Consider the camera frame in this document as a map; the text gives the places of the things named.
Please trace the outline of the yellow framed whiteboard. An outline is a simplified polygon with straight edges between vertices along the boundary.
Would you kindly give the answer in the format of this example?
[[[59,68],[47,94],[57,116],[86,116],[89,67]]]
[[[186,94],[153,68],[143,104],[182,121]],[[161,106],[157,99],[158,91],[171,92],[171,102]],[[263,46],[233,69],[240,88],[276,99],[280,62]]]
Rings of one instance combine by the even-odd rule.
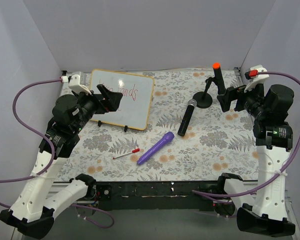
[[[151,76],[135,73],[94,69],[90,86],[96,94],[97,85],[102,84],[112,92],[122,93],[119,108],[115,112],[96,114],[92,121],[101,121],[120,127],[143,131],[147,128],[155,80]]]

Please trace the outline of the red capped whiteboard marker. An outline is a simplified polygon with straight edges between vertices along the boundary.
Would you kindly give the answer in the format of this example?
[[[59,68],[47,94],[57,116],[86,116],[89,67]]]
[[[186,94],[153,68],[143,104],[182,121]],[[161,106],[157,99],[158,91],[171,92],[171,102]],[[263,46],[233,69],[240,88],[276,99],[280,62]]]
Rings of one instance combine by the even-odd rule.
[[[130,152],[124,153],[122,155],[115,156],[112,159],[115,160],[115,159],[122,158],[122,157],[125,157],[125,156],[130,155],[130,154],[135,154],[135,153],[132,153],[132,151],[130,151]]]

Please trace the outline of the red marker cap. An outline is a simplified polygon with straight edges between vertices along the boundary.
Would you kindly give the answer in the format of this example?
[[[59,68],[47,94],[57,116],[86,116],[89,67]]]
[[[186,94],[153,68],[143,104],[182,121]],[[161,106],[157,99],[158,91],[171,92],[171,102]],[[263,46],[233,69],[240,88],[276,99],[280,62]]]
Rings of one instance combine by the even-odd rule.
[[[132,152],[132,153],[137,153],[137,152],[139,152],[139,151],[140,151],[140,149],[139,149],[139,148],[136,148],[136,149],[132,150],[131,152]]]

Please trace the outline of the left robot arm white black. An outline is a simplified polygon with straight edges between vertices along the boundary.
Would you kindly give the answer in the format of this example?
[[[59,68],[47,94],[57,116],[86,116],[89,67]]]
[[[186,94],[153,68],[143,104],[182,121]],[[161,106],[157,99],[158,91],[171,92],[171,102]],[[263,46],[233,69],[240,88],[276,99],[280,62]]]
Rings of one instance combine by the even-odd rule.
[[[52,119],[39,145],[35,165],[16,202],[0,213],[0,220],[25,236],[40,240],[51,230],[55,219],[74,202],[91,200],[98,194],[97,181],[81,173],[70,184],[47,198],[55,178],[79,142],[79,133],[94,115],[116,112],[123,94],[97,85],[99,93],[72,89],[60,96]]]

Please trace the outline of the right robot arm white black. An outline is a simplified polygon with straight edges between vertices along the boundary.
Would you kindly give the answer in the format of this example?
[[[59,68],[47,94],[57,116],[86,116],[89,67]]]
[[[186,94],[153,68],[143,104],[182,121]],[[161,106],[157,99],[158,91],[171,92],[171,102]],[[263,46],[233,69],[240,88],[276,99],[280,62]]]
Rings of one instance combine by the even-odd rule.
[[[222,173],[216,192],[222,199],[231,198],[237,208],[240,231],[270,237],[292,236],[296,226],[288,221],[285,206],[286,172],[282,170],[293,148],[293,130],[285,121],[294,101],[290,88],[275,84],[264,92],[263,84],[250,91],[245,86],[229,87],[217,96],[226,112],[232,101],[235,111],[246,110],[253,118],[253,134],[258,153],[258,186],[256,196],[234,196],[245,190],[243,179],[233,173]]]

